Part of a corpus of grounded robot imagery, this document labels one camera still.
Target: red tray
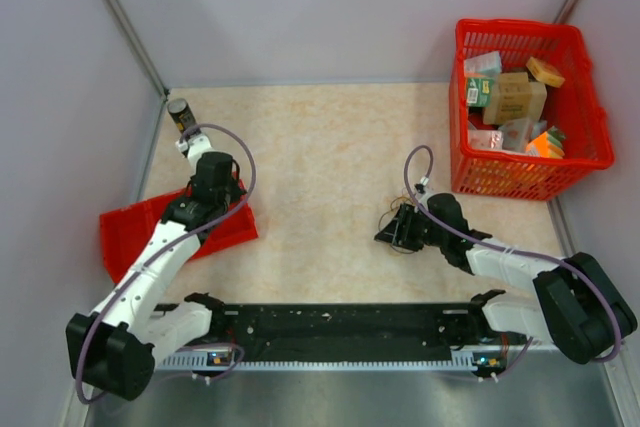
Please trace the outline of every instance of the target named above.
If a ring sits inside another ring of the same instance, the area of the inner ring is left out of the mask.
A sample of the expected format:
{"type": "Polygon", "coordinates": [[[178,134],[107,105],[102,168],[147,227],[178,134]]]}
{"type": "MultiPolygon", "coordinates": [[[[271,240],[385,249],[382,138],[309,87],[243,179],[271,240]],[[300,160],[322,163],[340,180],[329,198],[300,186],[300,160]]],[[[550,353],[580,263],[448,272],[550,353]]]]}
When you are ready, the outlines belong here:
{"type": "MultiPolygon", "coordinates": [[[[100,215],[102,260],[115,283],[120,282],[138,258],[169,202],[183,192],[184,190],[178,190],[100,215]]],[[[207,241],[191,259],[257,238],[255,218],[247,204],[213,229],[207,241]]]]}

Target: red plastic basket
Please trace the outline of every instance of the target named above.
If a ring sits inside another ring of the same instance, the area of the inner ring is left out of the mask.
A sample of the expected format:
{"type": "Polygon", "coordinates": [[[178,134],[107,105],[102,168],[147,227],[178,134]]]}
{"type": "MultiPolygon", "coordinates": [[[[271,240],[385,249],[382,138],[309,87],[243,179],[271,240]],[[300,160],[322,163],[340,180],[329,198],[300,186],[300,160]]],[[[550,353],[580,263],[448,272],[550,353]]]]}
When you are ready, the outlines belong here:
{"type": "MultiPolygon", "coordinates": [[[[100,215],[102,259],[115,283],[120,282],[138,258],[169,202],[183,192],[184,190],[178,190],[100,215]]],[[[255,218],[247,204],[218,225],[191,259],[257,238],[255,218]]]]}
{"type": "Polygon", "coordinates": [[[582,34],[570,25],[522,20],[463,19],[456,27],[456,56],[449,87],[451,185],[454,192],[549,200],[594,170],[614,162],[606,114],[591,80],[582,34]],[[543,118],[567,134],[564,159],[474,150],[467,139],[464,59],[498,50],[503,71],[525,67],[534,56],[564,76],[548,89],[543,118]]]}

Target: white cable tie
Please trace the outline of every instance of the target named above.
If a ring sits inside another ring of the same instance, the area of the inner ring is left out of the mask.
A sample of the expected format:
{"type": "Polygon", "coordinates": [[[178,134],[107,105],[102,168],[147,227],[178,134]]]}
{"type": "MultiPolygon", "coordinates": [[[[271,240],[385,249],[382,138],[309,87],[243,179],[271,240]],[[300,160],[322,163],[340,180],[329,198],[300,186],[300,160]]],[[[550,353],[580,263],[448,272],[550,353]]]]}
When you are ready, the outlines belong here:
{"type": "Polygon", "coordinates": [[[513,252],[516,249],[514,247],[507,247],[506,249],[504,249],[504,251],[502,252],[502,255],[500,256],[500,270],[504,271],[506,270],[506,261],[507,258],[513,254],[513,252]]]}
{"type": "Polygon", "coordinates": [[[187,150],[189,150],[189,142],[187,142],[186,140],[183,140],[183,141],[177,140],[176,147],[178,148],[180,153],[184,154],[187,150]]]}

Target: wire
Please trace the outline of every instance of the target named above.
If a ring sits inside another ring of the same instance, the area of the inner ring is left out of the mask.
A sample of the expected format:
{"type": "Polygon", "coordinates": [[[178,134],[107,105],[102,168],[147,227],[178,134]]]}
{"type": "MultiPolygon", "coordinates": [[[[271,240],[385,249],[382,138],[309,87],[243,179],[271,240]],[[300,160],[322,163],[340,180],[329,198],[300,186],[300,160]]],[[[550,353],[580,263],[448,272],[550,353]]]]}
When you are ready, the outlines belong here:
{"type": "MultiPolygon", "coordinates": [[[[245,356],[245,351],[244,349],[233,343],[233,342],[219,342],[219,343],[215,343],[215,344],[203,344],[203,345],[194,345],[194,346],[189,346],[189,347],[184,347],[182,349],[178,349],[178,352],[189,352],[189,351],[193,351],[193,350],[204,350],[204,349],[219,349],[219,348],[230,348],[233,349],[235,351],[238,352],[238,359],[233,361],[233,364],[231,364],[229,366],[229,368],[223,370],[220,374],[214,376],[214,377],[208,377],[206,375],[199,375],[193,372],[180,372],[179,374],[173,374],[173,375],[168,375],[167,377],[163,377],[162,379],[154,382],[153,384],[151,384],[149,387],[147,387],[147,389],[145,389],[145,392],[149,392],[151,389],[155,389],[156,387],[158,387],[161,384],[164,384],[165,382],[168,382],[170,380],[174,380],[174,379],[181,379],[181,378],[186,378],[186,377],[191,377],[192,379],[197,379],[197,378],[201,378],[201,379],[209,379],[207,382],[207,386],[209,386],[209,383],[211,382],[217,382],[220,379],[223,379],[225,377],[228,377],[231,372],[233,372],[244,360],[244,356],[245,356]]],[[[117,415],[120,415],[124,410],[126,410],[129,406],[131,406],[130,402],[125,403],[122,407],[120,407],[119,409],[116,410],[112,410],[109,411],[107,410],[107,406],[106,403],[103,401],[101,402],[102,405],[102,411],[109,417],[115,417],[117,415]]]]}
{"type": "MultiPolygon", "coordinates": [[[[249,184],[249,188],[247,189],[247,193],[244,196],[244,198],[240,202],[238,202],[236,204],[236,206],[233,209],[231,209],[229,212],[227,212],[226,214],[218,217],[217,219],[212,220],[211,222],[208,222],[208,223],[206,223],[204,225],[201,225],[200,227],[198,227],[196,229],[193,229],[192,231],[187,232],[184,235],[181,235],[177,239],[172,240],[171,242],[169,242],[167,244],[164,244],[164,246],[162,248],[158,249],[157,252],[155,252],[153,255],[151,255],[142,264],[144,267],[149,267],[156,260],[158,260],[158,258],[160,256],[164,255],[166,252],[168,252],[170,249],[175,247],[180,242],[188,239],[189,237],[191,237],[193,235],[197,235],[200,232],[203,232],[205,230],[209,230],[209,229],[213,228],[214,226],[224,222],[225,220],[227,220],[232,215],[235,215],[249,201],[249,198],[251,197],[251,194],[253,193],[253,189],[256,186],[256,163],[255,163],[255,160],[253,158],[253,155],[251,154],[251,151],[249,150],[249,147],[247,146],[247,144],[240,137],[238,137],[236,134],[234,134],[230,130],[225,129],[224,127],[221,127],[221,126],[216,125],[216,124],[196,124],[196,125],[192,125],[191,127],[187,128],[182,133],[182,135],[180,136],[180,141],[183,141],[184,138],[187,135],[189,135],[191,132],[193,132],[193,131],[195,131],[197,129],[201,129],[201,128],[208,128],[208,129],[217,130],[219,132],[223,132],[223,133],[227,134],[229,137],[231,137],[233,140],[235,140],[240,145],[240,147],[242,147],[242,150],[244,150],[245,154],[247,155],[247,158],[249,159],[249,165],[251,166],[251,183],[249,184]]],[[[93,402],[101,399],[107,393],[106,391],[100,392],[98,395],[96,395],[95,397],[92,397],[92,398],[88,398],[88,397],[86,397],[84,395],[84,391],[82,389],[82,378],[84,376],[84,367],[85,367],[85,363],[86,363],[86,360],[87,360],[87,354],[89,352],[89,347],[91,346],[91,341],[93,340],[93,337],[95,336],[96,330],[98,330],[98,327],[99,327],[100,323],[106,317],[106,315],[109,313],[109,311],[113,308],[115,303],[120,298],[120,295],[123,294],[124,292],[126,292],[126,290],[131,286],[131,284],[133,284],[133,282],[135,282],[135,280],[139,276],[140,276],[140,271],[133,272],[130,275],[130,277],[122,284],[122,286],[119,289],[118,288],[114,289],[113,294],[111,295],[111,298],[108,300],[108,302],[106,303],[104,308],[98,313],[97,317],[95,318],[95,320],[91,324],[91,327],[89,328],[89,331],[87,332],[87,335],[86,335],[84,341],[82,342],[82,348],[80,349],[80,355],[78,356],[78,364],[77,364],[77,367],[76,367],[76,379],[75,379],[76,394],[78,395],[78,400],[82,404],[85,404],[85,405],[92,404],[93,402]]]]}
{"type": "MultiPolygon", "coordinates": [[[[500,246],[495,245],[495,244],[490,244],[488,242],[483,242],[481,240],[478,240],[478,239],[475,239],[475,238],[471,237],[470,235],[467,235],[467,234],[465,234],[463,232],[460,232],[457,229],[454,229],[453,227],[451,227],[447,223],[445,223],[442,220],[440,220],[439,218],[437,218],[431,212],[429,212],[424,207],[424,205],[422,205],[418,201],[418,199],[416,198],[415,192],[413,192],[413,190],[411,190],[411,185],[409,184],[409,165],[411,164],[411,160],[413,159],[413,157],[420,150],[426,150],[429,153],[429,169],[427,170],[427,173],[430,173],[431,169],[433,168],[434,156],[433,156],[433,150],[431,150],[431,147],[429,147],[428,145],[419,145],[418,147],[413,149],[411,151],[411,153],[409,154],[409,156],[407,157],[407,160],[404,163],[404,184],[405,184],[405,187],[407,188],[407,192],[409,194],[409,197],[411,197],[411,200],[416,205],[416,207],[420,210],[420,212],[422,212],[424,215],[426,215],[436,225],[442,227],[443,229],[451,232],[452,234],[457,235],[461,239],[464,239],[464,240],[466,240],[468,242],[480,245],[482,247],[486,247],[488,249],[496,250],[496,251],[502,252],[502,253],[510,251],[510,253],[514,254],[514,255],[520,255],[522,257],[528,257],[528,258],[531,258],[531,259],[544,260],[546,262],[550,262],[550,263],[559,265],[560,267],[564,267],[569,272],[571,272],[573,275],[575,275],[578,279],[580,279],[589,288],[589,290],[591,290],[591,292],[593,292],[593,295],[595,295],[595,297],[598,299],[598,301],[602,304],[602,308],[604,309],[605,313],[607,314],[607,317],[609,318],[609,321],[611,322],[611,328],[613,329],[613,337],[614,337],[613,349],[611,350],[611,352],[609,352],[609,354],[605,355],[604,357],[595,358],[594,362],[608,362],[610,360],[613,360],[618,355],[618,353],[620,352],[620,347],[622,345],[622,332],[620,331],[620,325],[618,324],[618,321],[616,320],[615,314],[613,313],[613,310],[611,309],[611,306],[609,305],[607,300],[604,298],[604,295],[602,295],[602,292],[600,292],[598,287],[586,275],[584,275],[580,270],[578,270],[573,265],[569,264],[568,262],[566,262],[564,260],[556,259],[555,257],[552,257],[550,255],[546,255],[546,254],[539,254],[539,253],[536,253],[536,252],[529,252],[529,251],[526,251],[526,250],[511,249],[510,247],[500,247],[500,246]]],[[[527,349],[529,348],[528,346],[531,345],[532,340],[533,339],[531,338],[527,342],[527,349]]],[[[507,367],[507,370],[505,370],[502,373],[502,375],[507,373],[507,371],[510,370],[512,367],[515,367],[515,365],[517,365],[517,363],[520,362],[520,358],[521,358],[522,355],[523,355],[523,353],[521,352],[518,355],[518,357],[516,357],[516,360],[511,365],[509,365],[509,367],[507,367]]]]}
{"type": "MultiPolygon", "coordinates": [[[[391,201],[391,203],[389,204],[389,210],[387,210],[384,214],[382,214],[380,216],[380,219],[378,219],[378,232],[382,230],[382,220],[389,214],[396,212],[400,206],[395,207],[394,204],[399,201],[402,200],[404,202],[410,202],[411,199],[408,197],[405,197],[404,195],[401,195],[400,197],[396,197],[395,199],[393,199],[391,201]]],[[[393,250],[394,252],[397,252],[398,254],[402,254],[402,255],[411,255],[411,254],[415,254],[415,251],[413,250],[400,250],[398,249],[396,246],[394,246],[393,244],[389,244],[389,247],[391,248],[391,250],[393,250]]]]}
{"type": "MultiPolygon", "coordinates": [[[[507,368],[504,369],[502,372],[500,372],[499,374],[495,374],[495,377],[492,376],[491,378],[493,378],[497,382],[499,379],[502,379],[505,375],[508,375],[510,372],[513,372],[513,369],[515,369],[516,366],[520,362],[522,362],[522,359],[524,359],[524,356],[529,350],[529,347],[531,347],[532,343],[533,343],[533,337],[529,337],[529,340],[527,340],[527,343],[524,344],[524,346],[522,347],[522,350],[518,353],[516,358],[513,359],[513,362],[511,362],[507,366],[507,368]]],[[[476,377],[476,376],[457,376],[457,375],[447,375],[447,374],[439,374],[439,375],[440,377],[445,377],[447,379],[464,380],[465,382],[479,383],[484,380],[482,377],[476,377]]]]}
{"type": "Polygon", "coordinates": [[[505,333],[501,335],[502,337],[502,351],[501,356],[503,359],[507,359],[507,355],[509,354],[509,336],[505,333]]]}

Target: marble-pattern surface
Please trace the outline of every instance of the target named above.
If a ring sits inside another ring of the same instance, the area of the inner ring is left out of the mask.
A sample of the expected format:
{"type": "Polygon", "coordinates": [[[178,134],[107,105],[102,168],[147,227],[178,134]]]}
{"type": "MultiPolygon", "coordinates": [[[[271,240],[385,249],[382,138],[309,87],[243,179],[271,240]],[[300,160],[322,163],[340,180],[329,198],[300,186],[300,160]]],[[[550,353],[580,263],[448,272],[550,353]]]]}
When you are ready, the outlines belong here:
{"type": "MultiPolygon", "coordinates": [[[[412,255],[372,240],[378,220],[403,188],[407,154],[428,143],[436,155],[431,187],[450,189],[448,86],[362,84],[175,89],[200,122],[245,139],[258,166],[250,205],[260,239],[187,263],[166,294],[179,301],[209,292],[225,302],[464,301],[502,283],[473,277],[438,249],[412,255]]],[[[188,163],[164,117],[146,197],[183,187],[188,163]]],[[[240,162],[242,150],[210,133],[240,162]]],[[[412,182],[427,167],[412,165],[412,182]]],[[[458,195],[472,228],[523,248],[558,255],[543,202],[458,195]]]]}

